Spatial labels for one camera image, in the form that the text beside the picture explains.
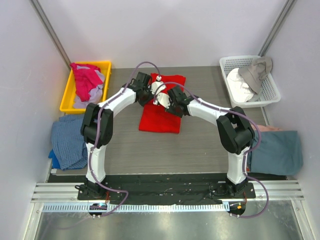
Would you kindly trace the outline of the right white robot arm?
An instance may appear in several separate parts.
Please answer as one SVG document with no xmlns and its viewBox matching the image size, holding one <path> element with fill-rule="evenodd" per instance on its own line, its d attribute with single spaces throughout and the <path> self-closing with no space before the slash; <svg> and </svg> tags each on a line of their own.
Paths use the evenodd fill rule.
<svg viewBox="0 0 320 240">
<path fill-rule="evenodd" d="M 228 154 L 228 171 L 217 196 L 238 197 L 248 184 L 247 154 L 255 137 L 251 123 L 240 107 L 225 108 L 210 104 L 199 97 L 182 92 L 179 86 L 169 89 L 164 96 L 157 96 L 159 104 L 178 117 L 192 116 L 217 127 L 219 139 Z"/>
</svg>

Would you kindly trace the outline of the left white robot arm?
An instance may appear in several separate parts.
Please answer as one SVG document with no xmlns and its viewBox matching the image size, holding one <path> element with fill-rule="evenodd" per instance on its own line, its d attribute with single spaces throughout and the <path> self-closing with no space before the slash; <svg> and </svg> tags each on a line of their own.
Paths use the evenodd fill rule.
<svg viewBox="0 0 320 240">
<path fill-rule="evenodd" d="M 84 184 L 75 186 L 78 200 L 100 200 L 106 196 L 105 155 L 113 136 L 114 117 L 136 102 L 147 104 L 153 98 L 151 82 L 150 75 L 139 72 L 109 99 L 86 107 L 80 133 L 87 148 L 87 173 Z"/>
</svg>

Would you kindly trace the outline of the red t shirt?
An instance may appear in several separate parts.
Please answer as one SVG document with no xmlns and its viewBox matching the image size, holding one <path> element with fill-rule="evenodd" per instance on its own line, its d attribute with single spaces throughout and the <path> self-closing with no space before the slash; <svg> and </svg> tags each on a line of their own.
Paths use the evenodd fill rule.
<svg viewBox="0 0 320 240">
<path fill-rule="evenodd" d="M 161 75 L 162 81 L 175 82 L 185 85 L 186 77 L 182 75 Z M 168 84 L 161 93 L 167 94 L 167 91 L 176 85 Z M 179 134 L 181 126 L 181 118 L 165 111 L 161 105 L 154 105 L 153 100 L 150 100 L 143 108 L 140 119 L 139 131 L 153 133 L 173 133 Z"/>
</svg>

